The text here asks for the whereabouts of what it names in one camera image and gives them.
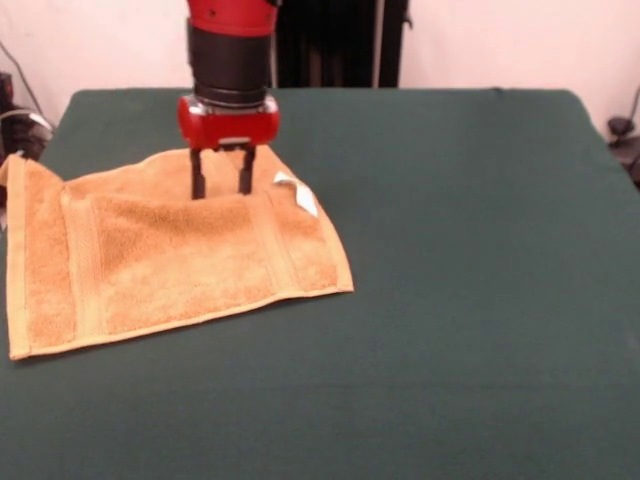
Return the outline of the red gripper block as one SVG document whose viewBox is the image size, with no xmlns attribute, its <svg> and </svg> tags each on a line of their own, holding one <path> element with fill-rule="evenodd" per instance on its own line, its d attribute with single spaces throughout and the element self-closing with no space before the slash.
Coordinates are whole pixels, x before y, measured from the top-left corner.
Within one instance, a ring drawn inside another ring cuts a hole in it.
<svg viewBox="0 0 640 480">
<path fill-rule="evenodd" d="M 191 148 L 191 198 L 205 197 L 200 150 L 236 147 L 244 154 L 239 192 L 249 195 L 253 185 L 255 146 L 270 143 L 278 133 L 280 112 L 276 99 L 267 95 L 258 107 L 234 110 L 214 107 L 194 95 L 186 95 L 178 100 L 177 117 L 181 134 Z"/>
</svg>

